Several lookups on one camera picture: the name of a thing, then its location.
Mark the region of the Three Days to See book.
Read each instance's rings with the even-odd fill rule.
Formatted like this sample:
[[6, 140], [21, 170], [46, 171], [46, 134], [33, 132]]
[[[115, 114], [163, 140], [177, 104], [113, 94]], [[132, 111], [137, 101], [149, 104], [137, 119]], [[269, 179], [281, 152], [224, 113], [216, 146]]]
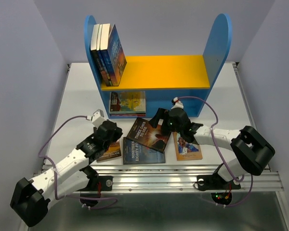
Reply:
[[161, 133], [161, 125], [153, 128], [148, 120], [138, 117], [128, 132], [127, 139], [164, 153], [170, 136], [171, 132], [166, 135]]

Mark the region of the yellow teal paperback book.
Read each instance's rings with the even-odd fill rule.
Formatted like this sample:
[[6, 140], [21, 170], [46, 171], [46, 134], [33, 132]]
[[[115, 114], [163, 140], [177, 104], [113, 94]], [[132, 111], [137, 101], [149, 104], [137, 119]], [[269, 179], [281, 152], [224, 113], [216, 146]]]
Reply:
[[144, 91], [111, 92], [109, 113], [146, 114], [146, 96]]

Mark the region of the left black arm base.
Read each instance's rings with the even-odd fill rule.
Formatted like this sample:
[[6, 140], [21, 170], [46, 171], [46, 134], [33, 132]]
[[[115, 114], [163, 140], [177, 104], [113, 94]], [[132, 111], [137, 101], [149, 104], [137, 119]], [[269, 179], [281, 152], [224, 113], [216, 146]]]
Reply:
[[85, 175], [84, 187], [78, 190], [80, 203], [88, 210], [106, 209], [118, 202], [114, 197], [102, 197], [102, 191], [112, 191], [112, 176], [99, 176], [91, 166], [80, 170]]

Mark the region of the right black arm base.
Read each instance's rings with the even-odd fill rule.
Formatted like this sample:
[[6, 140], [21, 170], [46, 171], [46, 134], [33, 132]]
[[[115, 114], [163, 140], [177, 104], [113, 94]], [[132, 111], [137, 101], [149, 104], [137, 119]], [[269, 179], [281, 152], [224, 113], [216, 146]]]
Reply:
[[234, 180], [225, 181], [218, 175], [218, 171], [223, 166], [220, 164], [212, 175], [198, 175], [193, 187], [202, 192], [215, 190], [211, 193], [211, 198], [215, 205], [227, 207], [232, 202], [232, 190], [241, 189], [240, 184], [235, 184]]

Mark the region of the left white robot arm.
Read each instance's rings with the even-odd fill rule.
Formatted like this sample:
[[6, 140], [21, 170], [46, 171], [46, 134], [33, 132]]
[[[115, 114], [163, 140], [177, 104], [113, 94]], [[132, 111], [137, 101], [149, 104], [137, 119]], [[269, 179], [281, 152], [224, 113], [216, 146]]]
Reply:
[[29, 180], [20, 179], [15, 185], [11, 208], [28, 227], [33, 227], [44, 219], [56, 202], [73, 192], [84, 188], [96, 188], [100, 192], [103, 183], [91, 163], [122, 134], [115, 122], [105, 120], [59, 163], [53, 163], [50, 169]]

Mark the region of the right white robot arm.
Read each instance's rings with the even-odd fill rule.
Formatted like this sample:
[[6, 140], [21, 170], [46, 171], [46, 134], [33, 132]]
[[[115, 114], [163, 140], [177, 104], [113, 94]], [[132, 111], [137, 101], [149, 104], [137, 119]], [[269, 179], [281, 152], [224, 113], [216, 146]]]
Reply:
[[160, 129], [163, 135], [176, 132], [188, 143], [224, 148], [235, 154], [233, 160], [220, 164], [212, 175], [197, 176], [196, 188], [200, 191], [224, 189], [245, 174], [259, 176], [276, 153], [251, 126], [239, 130], [213, 129], [191, 122], [182, 108], [159, 108], [149, 124], [156, 128], [160, 120], [163, 121]]

